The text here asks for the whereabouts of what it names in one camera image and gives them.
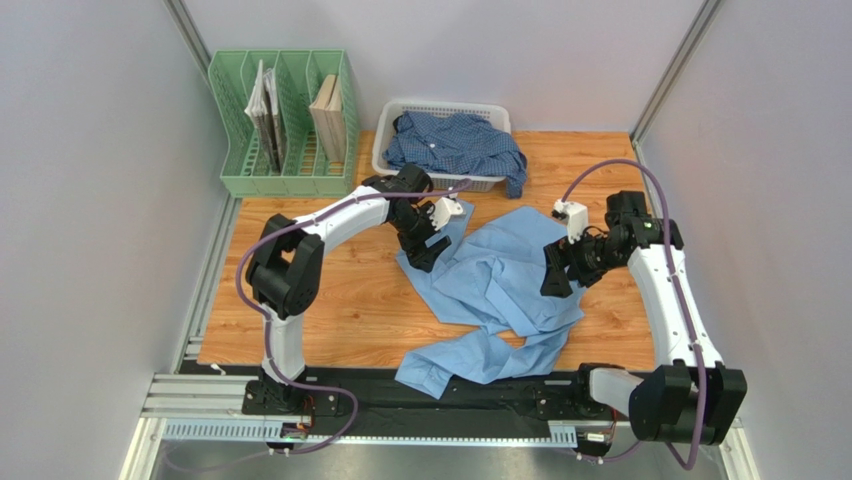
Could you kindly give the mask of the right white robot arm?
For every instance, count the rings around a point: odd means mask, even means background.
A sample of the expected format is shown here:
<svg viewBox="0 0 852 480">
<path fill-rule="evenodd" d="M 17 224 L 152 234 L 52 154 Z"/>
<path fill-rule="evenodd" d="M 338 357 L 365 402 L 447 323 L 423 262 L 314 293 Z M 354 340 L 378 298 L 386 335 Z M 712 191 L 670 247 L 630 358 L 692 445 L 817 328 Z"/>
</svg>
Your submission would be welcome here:
<svg viewBox="0 0 852 480">
<path fill-rule="evenodd" d="M 579 414 L 615 410 L 629 419 L 641 441 L 720 444 L 743 403 L 747 381 L 741 370 L 725 366 L 703 326 L 675 221 L 652 216 L 638 191 L 608 197 L 607 227 L 597 233 L 580 203 L 558 200 L 551 214 L 566 234 L 543 249 L 541 294 L 567 298 L 625 268 L 638 286 L 653 339 L 656 366 L 646 376 L 610 364 L 580 367 Z"/>
</svg>

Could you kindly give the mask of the light blue long sleeve shirt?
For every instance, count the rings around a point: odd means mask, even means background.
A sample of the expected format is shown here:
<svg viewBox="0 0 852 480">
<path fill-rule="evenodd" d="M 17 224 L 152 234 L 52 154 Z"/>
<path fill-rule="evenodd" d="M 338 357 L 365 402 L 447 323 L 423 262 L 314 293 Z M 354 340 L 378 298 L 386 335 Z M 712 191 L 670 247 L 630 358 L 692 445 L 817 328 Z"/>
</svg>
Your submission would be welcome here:
<svg viewBox="0 0 852 480">
<path fill-rule="evenodd" d="M 429 273 L 396 261 L 416 293 L 443 324 L 471 332 L 408 351 L 395 379 L 439 399 L 454 377 L 478 384 L 548 375 L 584 312 L 586 290 L 576 283 L 566 298 L 543 296 L 544 246 L 563 235 L 561 224 L 524 206 L 467 230 L 475 208 L 442 233 L 451 241 Z"/>
</svg>

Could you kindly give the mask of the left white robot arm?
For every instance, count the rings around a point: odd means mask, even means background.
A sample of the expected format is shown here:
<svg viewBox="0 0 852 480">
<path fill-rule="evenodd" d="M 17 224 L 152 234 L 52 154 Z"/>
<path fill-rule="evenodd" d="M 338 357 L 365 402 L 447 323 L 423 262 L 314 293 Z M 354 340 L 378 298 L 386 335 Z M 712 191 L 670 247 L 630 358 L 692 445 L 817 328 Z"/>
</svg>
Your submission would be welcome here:
<svg viewBox="0 0 852 480">
<path fill-rule="evenodd" d="M 407 166 L 396 175 L 368 178 L 315 213 L 267 220 L 237 269 L 237 293 L 264 325 L 261 370 L 246 386 L 243 413 L 294 415 L 308 406 L 313 389 L 305 377 L 304 314 L 318 295 L 327 254 L 389 224 L 408 264 L 429 273 L 452 243 L 443 231 L 464 215 L 457 194 L 470 183 L 437 190 L 422 169 Z"/>
</svg>

